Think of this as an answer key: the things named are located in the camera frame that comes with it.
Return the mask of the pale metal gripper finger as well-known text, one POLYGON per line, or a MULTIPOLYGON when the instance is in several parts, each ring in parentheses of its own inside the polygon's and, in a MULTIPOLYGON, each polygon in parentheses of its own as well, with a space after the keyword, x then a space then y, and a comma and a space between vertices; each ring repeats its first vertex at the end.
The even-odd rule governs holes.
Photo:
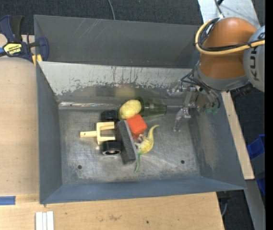
POLYGON ((179 132, 181 125, 185 121, 189 121, 191 119, 190 115, 190 108, 189 107, 183 107, 178 110, 175 116, 175 122, 173 126, 173 131, 174 132, 179 132))
POLYGON ((182 96, 187 92, 187 89, 184 86, 184 82, 177 80, 170 84, 166 92, 169 96, 182 96))

